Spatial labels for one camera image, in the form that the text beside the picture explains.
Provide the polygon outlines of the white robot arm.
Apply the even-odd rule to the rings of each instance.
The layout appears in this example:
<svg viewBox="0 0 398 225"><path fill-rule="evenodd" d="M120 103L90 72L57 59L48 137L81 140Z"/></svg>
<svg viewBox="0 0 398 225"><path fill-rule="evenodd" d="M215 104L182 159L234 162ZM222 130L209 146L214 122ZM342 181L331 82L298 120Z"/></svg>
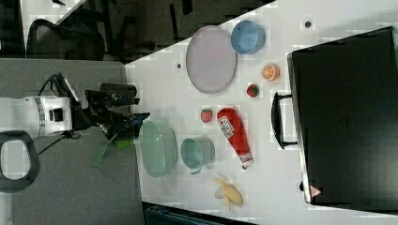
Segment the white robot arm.
<svg viewBox="0 0 398 225"><path fill-rule="evenodd" d="M86 108L74 97L3 97L1 130L6 134L24 131L37 139L99 127L108 139L115 134L136 137L149 117L147 112L115 111L139 102L131 90L87 90L84 98Z"/></svg>

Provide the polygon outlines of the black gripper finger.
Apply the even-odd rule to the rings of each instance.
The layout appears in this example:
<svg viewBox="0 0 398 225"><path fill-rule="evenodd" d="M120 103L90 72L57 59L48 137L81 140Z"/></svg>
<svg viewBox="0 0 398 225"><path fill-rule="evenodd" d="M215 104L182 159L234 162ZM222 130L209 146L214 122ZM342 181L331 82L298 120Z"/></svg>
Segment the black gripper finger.
<svg viewBox="0 0 398 225"><path fill-rule="evenodd" d="M139 104L139 98L113 98L111 100L111 106L129 106Z"/></svg>
<svg viewBox="0 0 398 225"><path fill-rule="evenodd" d="M150 116L149 112L127 113L124 115L124 121L127 123L128 126L135 126L141 124L149 116Z"/></svg>

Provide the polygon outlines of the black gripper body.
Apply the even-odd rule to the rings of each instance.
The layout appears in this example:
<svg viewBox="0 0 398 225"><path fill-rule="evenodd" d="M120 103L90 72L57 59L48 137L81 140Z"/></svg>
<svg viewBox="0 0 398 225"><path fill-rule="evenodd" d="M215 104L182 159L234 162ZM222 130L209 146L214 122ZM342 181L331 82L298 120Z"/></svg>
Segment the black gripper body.
<svg viewBox="0 0 398 225"><path fill-rule="evenodd" d="M131 98L121 95L110 95L105 91L85 90L88 106L84 109L83 103L75 97L70 98L72 130L83 130L91 127L101 128L104 136L110 140L115 134L120 135L128 129L124 121L126 112L115 112L112 110L111 100L113 98Z"/></svg>

